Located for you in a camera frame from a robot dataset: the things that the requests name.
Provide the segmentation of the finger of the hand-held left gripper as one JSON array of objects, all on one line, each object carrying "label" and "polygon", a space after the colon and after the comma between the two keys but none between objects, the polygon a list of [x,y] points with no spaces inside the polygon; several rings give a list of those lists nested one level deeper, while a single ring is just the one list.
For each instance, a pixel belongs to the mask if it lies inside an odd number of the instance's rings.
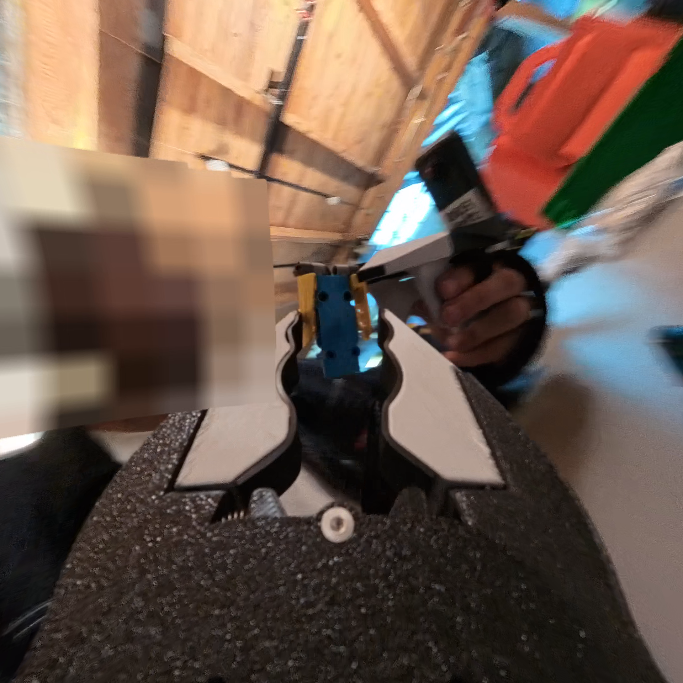
[{"label": "finger of the hand-held left gripper", "polygon": [[434,280],[448,269],[459,247],[460,237],[455,233],[428,235],[379,249],[356,274],[359,281],[365,283],[395,277],[402,272]]}]

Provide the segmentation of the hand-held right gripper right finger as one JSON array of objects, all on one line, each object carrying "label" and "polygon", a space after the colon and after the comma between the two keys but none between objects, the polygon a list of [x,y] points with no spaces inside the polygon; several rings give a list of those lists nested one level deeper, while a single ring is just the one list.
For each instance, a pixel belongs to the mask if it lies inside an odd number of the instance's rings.
[{"label": "hand-held right gripper right finger", "polygon": [[450,491],[505,487],[456,368],[396,314],[380,312],[379,472],[431,505]]}]

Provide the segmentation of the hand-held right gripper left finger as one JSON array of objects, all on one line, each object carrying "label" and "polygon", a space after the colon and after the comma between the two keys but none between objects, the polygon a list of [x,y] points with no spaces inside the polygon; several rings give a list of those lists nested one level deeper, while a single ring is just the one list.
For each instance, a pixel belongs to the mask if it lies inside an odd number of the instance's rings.
[{"label": "hand-held right gripper left finger", "polygon": [[271,488],[282,494],[298,478],[301,441],[291,395],[299,380],[301,314],[289,312],[275,332],[274,400],[206,411],[180,466],[175,490],[250,494],[256,488]]}]

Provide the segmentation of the yellow blue brick assembly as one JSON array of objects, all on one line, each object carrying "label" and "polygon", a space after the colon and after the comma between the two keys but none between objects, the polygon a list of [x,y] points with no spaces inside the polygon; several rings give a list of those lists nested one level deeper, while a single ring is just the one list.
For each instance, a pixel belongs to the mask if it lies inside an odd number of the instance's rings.
[{"label": "yellow blue brick assembly", "polygon": [[367,286],[357,265],[298,262],[294,269],[302,347],[319,349],[318,360],[327,378],[360,371],[361,341],[371,337]]}]

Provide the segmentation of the grey desk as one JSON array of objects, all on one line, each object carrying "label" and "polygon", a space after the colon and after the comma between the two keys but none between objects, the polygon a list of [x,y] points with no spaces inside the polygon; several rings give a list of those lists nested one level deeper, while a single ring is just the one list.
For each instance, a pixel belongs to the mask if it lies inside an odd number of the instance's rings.
[{"label": "grey desk", "polygon": [[541,382],[517,413],[581,498],[670,682],[682,681],[682,381],[652,330],[682,323],[681,265],[674,218],[552,286]]}]

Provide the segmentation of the person's left hand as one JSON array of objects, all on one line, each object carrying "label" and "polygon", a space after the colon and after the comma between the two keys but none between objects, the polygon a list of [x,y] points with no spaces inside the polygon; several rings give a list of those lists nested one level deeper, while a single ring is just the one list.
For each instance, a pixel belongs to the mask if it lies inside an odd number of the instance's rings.
[{"label": "person's left hand", "polygon": [[436,283],[444,356],[461,369],[505,361],[531,320],[526,291],[523,275],[499,264],[479,283],[472,268],[449,268]]}]

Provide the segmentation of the red plastic bin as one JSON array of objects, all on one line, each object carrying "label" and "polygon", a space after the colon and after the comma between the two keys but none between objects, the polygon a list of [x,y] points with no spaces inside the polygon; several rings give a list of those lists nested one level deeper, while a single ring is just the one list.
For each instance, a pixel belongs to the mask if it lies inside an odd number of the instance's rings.
[{"label": "red plastic bin", "polygon": [[682,37],[673,21],[580,17],[527,57],[494,103],[483,179],[499,211],[546,229],[542,210]]}]

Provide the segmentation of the clear plastic bag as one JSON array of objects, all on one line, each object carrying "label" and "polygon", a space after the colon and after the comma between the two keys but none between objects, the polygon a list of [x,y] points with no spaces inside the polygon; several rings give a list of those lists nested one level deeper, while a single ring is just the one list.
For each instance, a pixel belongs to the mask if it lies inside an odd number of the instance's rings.
[{"label": "clear plastic bag", "polygon": [[638,233],[681,197],[678,142],[624,178],[568,232],[542,266],[542,279],[552,283],[593,264],[616,260]]}]

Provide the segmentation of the black ceiling pipe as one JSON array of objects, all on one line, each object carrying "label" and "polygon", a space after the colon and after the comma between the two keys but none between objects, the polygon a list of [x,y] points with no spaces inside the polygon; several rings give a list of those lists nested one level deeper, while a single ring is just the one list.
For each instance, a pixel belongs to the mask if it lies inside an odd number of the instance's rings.
[{"label": "black ceiling pipe", "polygon": [[198,158],[208,169],[236,170],[254,178],[259,178],[270,183],[285,186],[295,191],[305,192],[307,194],[321,197],[325,200],[329,199],[328,195],[321,191],[313,190],[300,184],[282,180],[281,178],[276,178],[267,174],[270,161],[272,160],[274,153],[278,149],[279,144],[284,142],[286,137],[286,124],[284,124],[282,116],[290,95],[292,82],[294,80],[304,42],[307,38],[310,22],[312,21],[315,12],[315,7],[315,1],[303,1],[302,6],[297,10],[299,15],[298,27],[294,42],[292,44],[292,49],[287,60],[286,70],[284,71],[284,75],[279,80],[271,79],[269,81],[268,88],[266,89],[266,95],[269,95],[271,90],[275,90],[275,94],[272,98],[270,98],[272,107],[268,118],[268,124],[266,126],[266,134],[264,136],[263,149],[258,168],[253,170],[235,164],[230,165],[228,162],[220,160],[216,157],[211,157],[207,154],[198,154]]}]

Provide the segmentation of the green plastic bin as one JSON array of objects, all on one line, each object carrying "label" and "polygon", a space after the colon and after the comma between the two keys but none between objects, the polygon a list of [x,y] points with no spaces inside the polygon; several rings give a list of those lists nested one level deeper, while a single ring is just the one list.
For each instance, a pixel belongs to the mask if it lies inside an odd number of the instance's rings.
[{"label": "green plastic bin", "polygon": [[584,217],[624,178],[682,141],[682,41],[579,159],[543,208],[556,226]]}]

